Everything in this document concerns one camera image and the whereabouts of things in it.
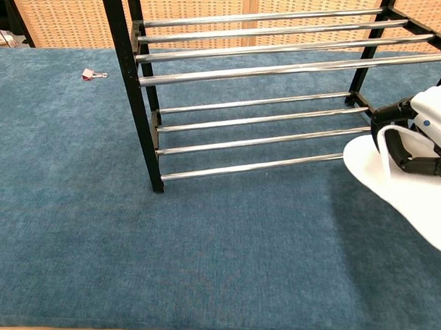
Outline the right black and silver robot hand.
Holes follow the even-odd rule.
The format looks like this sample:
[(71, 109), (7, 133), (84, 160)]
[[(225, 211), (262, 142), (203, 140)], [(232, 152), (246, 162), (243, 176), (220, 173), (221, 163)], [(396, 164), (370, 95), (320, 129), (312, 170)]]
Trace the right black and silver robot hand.
[[(370, 127), (376, 149), (382, 144), (378, 141), (381, 132), (388, 154), (403, 172), (441, 178), (441, 85), (377, 109), (371, 116)], [(397, 127), (430, 140), (436, 155), (414, 157), (406, 150)]]

